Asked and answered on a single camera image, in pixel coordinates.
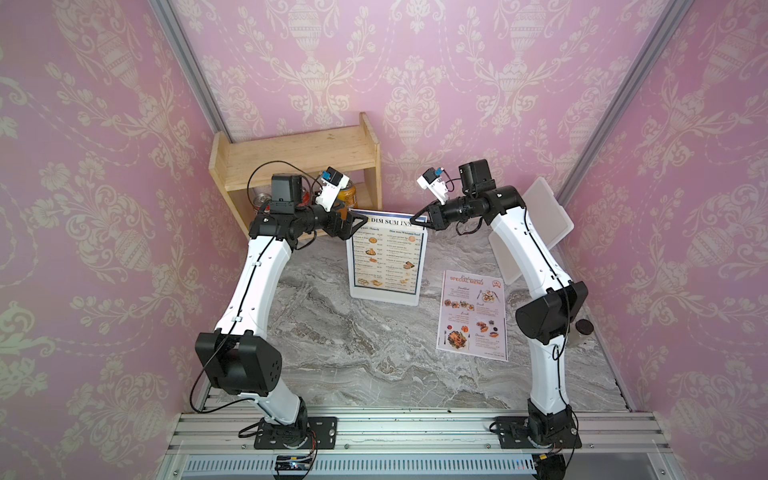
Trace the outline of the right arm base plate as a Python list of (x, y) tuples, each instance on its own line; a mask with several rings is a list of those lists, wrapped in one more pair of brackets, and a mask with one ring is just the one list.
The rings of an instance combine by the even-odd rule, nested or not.
[(582, 441), (574, 421), (535, 416), (496, 417), (489, 426), (502, 449), (580, 449)]

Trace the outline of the small circuit board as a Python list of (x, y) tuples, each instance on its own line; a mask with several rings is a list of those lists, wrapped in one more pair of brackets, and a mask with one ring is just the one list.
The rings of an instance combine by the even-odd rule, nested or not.
[(282, 475), (284, 472), (307, 472), (314, 463), (311, 456), (283, 456), (275, 459), (275, 471)]

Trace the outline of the small jar with black lid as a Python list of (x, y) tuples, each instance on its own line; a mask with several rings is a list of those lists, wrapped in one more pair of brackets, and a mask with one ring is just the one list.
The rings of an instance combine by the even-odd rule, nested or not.
[(576, 348), (583, 344), (594, 333), (594, 324), (586, 319), (578, 319), (571, 324), (566, 345)]

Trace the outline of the orange soda can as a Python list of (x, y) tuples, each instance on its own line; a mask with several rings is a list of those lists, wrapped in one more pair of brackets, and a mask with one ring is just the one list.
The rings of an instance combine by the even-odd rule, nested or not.
[(341, 203), (339, 213), (342, 219), (346, 219), (350, 209), (358, 207), (357, 201), (357, 189), (353, 182), (349, 182), (348, 185), (341, 189), (337, 200)]

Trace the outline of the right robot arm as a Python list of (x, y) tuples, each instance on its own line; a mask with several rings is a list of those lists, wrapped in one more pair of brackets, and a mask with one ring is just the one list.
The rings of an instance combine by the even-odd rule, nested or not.
[(527, 409), (527, 436), (535, 446), (577, 449), (581, 446), (578, 417), (568, 400), (565, 381), (567, 337), (588, 296), (584, 282), (575, 282), (554, 259), (533, 225), (518, 190), (498, 187), (485, 159), (459, 167), (462, 195), (451, 199), (441, 168), (428, 168), (418, 185), (435, 200), (411, 217), (411, 223), (442, 231), (452, 224), (478, 218), (491, 227), (521, 270), (531, 300), (515, 312), (527, 337), (532, 387)]

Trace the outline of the red soda can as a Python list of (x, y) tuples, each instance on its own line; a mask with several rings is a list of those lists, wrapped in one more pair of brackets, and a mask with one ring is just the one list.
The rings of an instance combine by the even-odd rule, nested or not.
[(309, 206), (314, 203), (314, 200), (316, 198), (316, 192), (311, 191), (306, 187), (302, 188), (302, 195), (301, 195), (301, 205), (302, 206)]

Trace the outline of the aluminium rail frame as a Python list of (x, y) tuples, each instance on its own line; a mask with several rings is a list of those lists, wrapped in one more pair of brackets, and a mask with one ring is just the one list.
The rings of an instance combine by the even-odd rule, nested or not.
[[(580, 449), (502, 449), (491, 422), (515, 411), (316, 407), (335, 416), (333, 450), (255, 450), (239, 432), (254, 411), (178, 421), (161, 479), (680, 479), (683, 469), (650, 413), (581, 412)], [(311, 456), (307, 472), (275, 471), (277, 456)]]

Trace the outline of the wooden shelf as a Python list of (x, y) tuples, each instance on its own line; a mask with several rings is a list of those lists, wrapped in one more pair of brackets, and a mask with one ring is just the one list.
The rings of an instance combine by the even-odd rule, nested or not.
[(268, 186), (275, 173), (319, 174), (326, 167), (349, 174), (356, 182), (358, 206), (383, 208), (381, 142), (365, 112), (357, 126), (231, 143), (227, 134), (214, 135), (209, 173), (243, 234), (255, 218), (249, 187)]

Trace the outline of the pink special menu sheet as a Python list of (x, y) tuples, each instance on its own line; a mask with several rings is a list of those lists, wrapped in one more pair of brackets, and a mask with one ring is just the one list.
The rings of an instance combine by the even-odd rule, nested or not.
[(501, 278), (444, 272), (436, 348), (489, 360), (508, 360)]

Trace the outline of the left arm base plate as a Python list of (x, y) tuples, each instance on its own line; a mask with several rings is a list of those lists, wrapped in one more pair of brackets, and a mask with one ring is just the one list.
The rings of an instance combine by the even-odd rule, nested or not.
[(338, 421), (335, 416), (308, 417), (292, 425), (261, 421), (253, 446), (255, 450), (333, 450)]

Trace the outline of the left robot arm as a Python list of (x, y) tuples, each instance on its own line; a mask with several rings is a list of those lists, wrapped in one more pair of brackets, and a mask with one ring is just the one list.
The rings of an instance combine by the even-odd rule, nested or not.
[(318, 176), (320, 191), (311, 201), (307, 175), (275, 174), (269, 200), (256, 209), (248, 230), (248, 250), (233, 296), (211, 332), (198, 335), (195, 352), (201, 374), (211, 386), (261, 412), (255, 425), (239, 432), (257, 449), (315, 450), (319, 446), (305, 401), (282, 380), (283, 359), (267, 340), (269, 314), (279, 279), (304, 234), (324, 231), (349, 240), (367, 223), (364, 215), (345, 214), (339, 193), (349, 179), (328, 167)]

